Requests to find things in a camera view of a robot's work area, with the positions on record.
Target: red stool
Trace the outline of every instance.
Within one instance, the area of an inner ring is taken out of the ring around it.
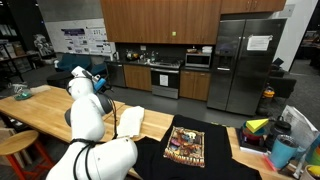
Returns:
[[[39,133],[37,131],[24,131],[6,139],[0,144],[0,156],[6,156],[8,158],[14,171],[21,180],[26,179],[26,175],[30,175],[32,179],[36,179],[44,170],[49,170],[54,166],[53,161],[38,140],[38,136]],[[32,144],[35,145],[43,160],[32,171],[24,171],[14,157],[14,153],[24,150]]]

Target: electrical outlet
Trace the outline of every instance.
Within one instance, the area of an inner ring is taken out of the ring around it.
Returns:
[[[147,50],[147,46],[141,45],[141,46],[140,46],[140,49],[141,49],[141,51],[145,51],[145,50]]]
[[[291,17],[295,6],[295,4],[285,5],[284,9],[280,11],[279,17]]]

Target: graphic print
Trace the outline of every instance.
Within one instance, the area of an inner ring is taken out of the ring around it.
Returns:
[[[204,132],[173,126],[163,156],[181,164],[204,167]]]

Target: stove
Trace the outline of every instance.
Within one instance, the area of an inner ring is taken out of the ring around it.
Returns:
[[[152,94],[178,99],[181,58],[162,57],[150,63]]]
[[[169,69],[179,69],[183,64],[184,60],[176,57],[161,57],[159,60],[150,62],[150,66],[169,68]]]

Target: blue cup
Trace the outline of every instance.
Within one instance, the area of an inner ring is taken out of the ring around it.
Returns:
[[[271,155],[269,156],[273,166],[283,168],[291,157],[296,153],[298,144],[288,135],[278,135],[274,142]]]

